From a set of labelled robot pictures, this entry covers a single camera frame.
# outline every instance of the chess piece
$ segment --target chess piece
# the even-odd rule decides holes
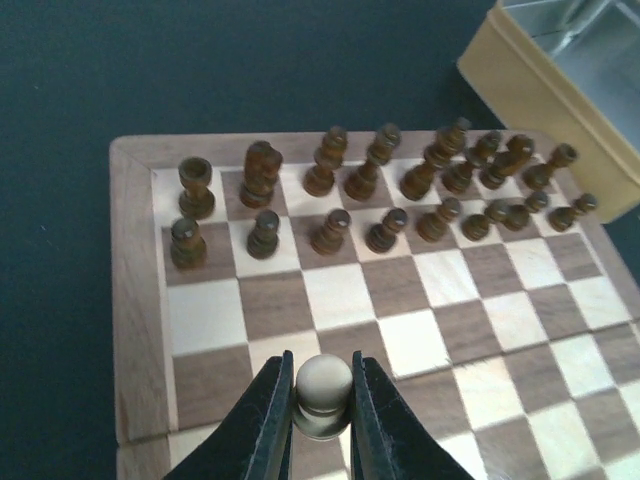
[[[253,258],[263,260],[272,256],[278,248],[280,219],[276,212],[263,210],[247,238],[247,252]]]
[[[171,260],[180,270],[197,268],[207,259],[207,244],[193,218],[183,217],[171,225]]]
[[[533,165],[524,171],[522,180],[531,190],[542,190],[549,185],[551,176],[559,168],[565,168],[578,159],[578,152],[566,143],[558,145],[547,163]]]
[[[424,149],[424,161],[409,170],[400,181],[400,191],[406,198],[417,201],[429,192],[435,173],[464,149],[470,127],[468,120],[459,118],[451,127],[436,132],[435,141]]]
[[[322,138],[322,144],[313,154],[316,165],[304,176],[302,186],[314,197],[329,194],[335,183],[334,170],[342,166],[343,155],[347,149],[347,132],[342,127],[331,127]]]
[[[488,158],[495,155],[500,147],[502,135],[496,130],[484,134],[476,144],[464,151],[465,161],[449,166],[442,175],[442,185],[451,193],[461,194],[471,185],[474,169],[486,166]]]
[[[207,187],[211,183],[211,164],[204,158],[189,157],[178,167],[180,183],[185,188],[178,205],[185,217],[201,220],[213,213],[216,199]]]
[[[460,215],[461,206],[458,199],[445,198],[435,212],[425,213],[416,224],[416,231],[427,242],[437,242],[449,229],[451,223]]]
[[[406,227],[409,217],[401,208],[392,208],[382,219],[369,229],[365,242],[375,253],[386,253],[396,244],[396,236]]]
[[[507,142],[507,151],[498,152],[493,163],[487,165],[480,174],[480,181],[490,190],[497,190],[507,177],[520,170],[534,153],[533,140],[526,135],[514,135]]]
[[[508,211],[504,200],[494,200],[484,209],[484,213],[470,215],[462,222],[462,233],[472,242],[480,241],[489,235],[492,223],[504,222]]]
[[[371,198],[376,189],[379,167],[389,163],[393,150],[401,140],[400,129],[392,123],[378,130],[373,143],[367,148],[365,163],[347,178],[344,184],[345,193],[359,202]]]
[[[585,193],[573,202],[570,207],[558,207],[548,215],[549,225],[557,232],[565,232],[573,226],[581,215],[595,210],[598,201],[595,196]]]
[[[311,237],[311,247],[320,255],[333,255],[344,243],[344,235],[351,225],[351,216],[346,210],[329,212],[322,225]]]
[[[260,140],[253,143],[245,156],[240,201],[249,208],[269,205],[281,166],[282,154],[269,142]]]

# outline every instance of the wooden border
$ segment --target wooden border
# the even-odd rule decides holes
[[[469,132],[469,141],[485,131]],[[505,137],[526,133],[536,151],[547,156],[555,146],[547,135],[505,130]],[[421,156],[435,132],[403,133],[394,158]],[[117,438],[121,445],[177,430],[173,364],[164,344],[162,310],[165,292],[158,281],[156,228],[153,218],[152,170],[177,168],[186,156],[197,155],[214,166],[241,166],[244,153],[257,139],[271,142],[287,163],[308,163],[323,133],[242,133],[122,137],[111,145],[111,229],[113,322]],[[350,132],[345,158],[363,158],[372,132]],[[567,198],[579,190],[565,169],[556,179]],[[595,216],[580,224],[602,260],[633,319],[640,319],[640,293],[633,277]]]

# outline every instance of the dark tabletop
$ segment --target dark tabletop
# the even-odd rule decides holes
[[[0,477],[115,478],[111,140],[500,127],[454,65],[493,3],[0,2]]]

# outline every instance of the white pawn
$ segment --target white pawn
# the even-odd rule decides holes
[[[307,437],[330,440],[349,425],[349,397],[353,374],[335,355],[307,360],[296,376],[293,421]]]

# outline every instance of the wooden chessboard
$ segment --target wooden chessboard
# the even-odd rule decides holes
[[[469,132],[469,142],[485,132]],[[541,134],[536,161],[554,144]],[[296,366],[321,352],[375,357],[426,429],[476,479],[637,479],[640,472],[640,294],[594,216],[558,234],[545,213],[518,233],[492,227],[470,242],[459,222],[435,244],[413,229],[448,196],[439,180],[419,202],[398,181],[434,132],[403,132],[367,202],[344,194],[372,132],[350,132],[336,188],[314,198],[302,175],[322,133],[125,137],[111,146],[113,310],[119,478],[161,478],[213,431],[271,355]],[[238,198],[244,153],[263,139],[284,156],[271,208],[274,257],[245,250],[256,211]],[[177,166],[213,165],[214,214],[200,222],[206,265],[181,273],[168,254],[179,217]],[[521,200],[520,178],[497,191],[474,180],[463,215],[494,198]],[[551,207],[580,193],[565,169]],[[387,254],[364,233],[393,206],[411,225]],[[309,232],[334,208],[351,214],[344,247],[322,257]],[[298,435],[293,478],[347,479],[348,434]]]

